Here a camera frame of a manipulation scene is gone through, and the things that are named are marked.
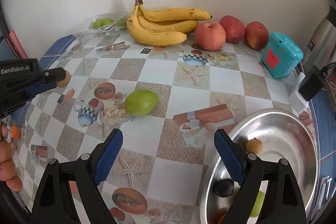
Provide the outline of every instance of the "clear plastic packaging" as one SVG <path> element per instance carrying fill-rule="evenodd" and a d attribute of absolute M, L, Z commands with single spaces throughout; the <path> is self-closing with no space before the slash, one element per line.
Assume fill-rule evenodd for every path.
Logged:
<path fill-rule="evenodd" d="M 128 12 L 100 14 L 87 20 L 73 33 L 82 44 L 94 38 L 108 35 L 121 35 L 126 30 Z"/>

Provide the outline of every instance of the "screw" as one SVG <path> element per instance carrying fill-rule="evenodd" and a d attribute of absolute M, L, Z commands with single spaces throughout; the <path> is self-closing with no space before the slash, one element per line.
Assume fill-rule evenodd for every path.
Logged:
<path fill-rule="evenodd" d="M 81 155 L 82 160 L 88 160 L 89 158 L 90 158 L 90 154 L 88 153 L 84 153 L 83 155 Z"/>
<path fill-rule="evenodd" d="M 256 156 L 255 154 L 253 154 L 253 153 L 249 153 L 249 154 L 247 155 L 247 157 L 248 157 L 250 160 L 256 160 L 256 159 L 257 159 L 257 156 Z"/>
<path fill-rule="evenodd" d="M 288 160 L 286 160 L 286 159 L 281 159 L 280 162 L 281 162 L 283 165 L 287 165 L 287 164 L 288 164 Z"/>
<path fill-rule="evenodd" d="M 51 158 L 50 160 L 48 160 L 49 164 L 55 164 L 56 163 L 56 159 L 55 158 Z"/>

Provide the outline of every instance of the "stainless steel basin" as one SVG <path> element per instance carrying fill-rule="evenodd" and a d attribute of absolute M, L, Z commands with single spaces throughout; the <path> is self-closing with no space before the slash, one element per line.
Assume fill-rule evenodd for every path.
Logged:
<path fill-rule="evenodd" d="M 314 196 L 318 177 L 318 159 L 314 142 L 306 126 L 293 114 L 280 109 L 258 111 L 241 121 L 230 133 L 231 139 L 245 148 L 246 142 L 257 138 L 263 142 L 263 151 L 258 155 L 262 160 L 278 162 L 286 158 L 298 181 L 306 212 Z M 229 178 L 225 165 L 216 154 L 205 176 L 201 197 L 201 224 L 217 224 L 227 212 L 239 190 L 235 182 L 235 192 L 227 198 L 218 197 L 214 184 Z M 261 183 L 260 190 L 266 192 L 267 181 Z M 248 223 L 255 223 L 250 218 Z"/>

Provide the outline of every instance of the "power adapter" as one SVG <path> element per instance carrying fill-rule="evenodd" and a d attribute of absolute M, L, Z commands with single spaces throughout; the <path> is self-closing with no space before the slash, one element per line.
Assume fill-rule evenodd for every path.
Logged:
<path fill-rule="evenodd" d="M 319 70 L 315 65 L 299 85 L 299 93 L 306 100 L 313 98 L 324 86 L 325 68 Z"/>

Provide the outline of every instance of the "human hand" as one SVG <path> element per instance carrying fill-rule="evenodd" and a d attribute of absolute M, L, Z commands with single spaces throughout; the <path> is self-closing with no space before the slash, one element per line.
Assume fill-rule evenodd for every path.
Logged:
<path fill-rule="evenodd" d="M 1 124 L 2 138 L 7 137 L 7 128 L 4 123 Z M 0 142 L 0 181 L 5 181 L 7 186 L 13 191 L 19 192 L 22 190 L 22 181 L 15 175 L 15 164 L 12 159 L 11 145 L 5 140 Z"/>

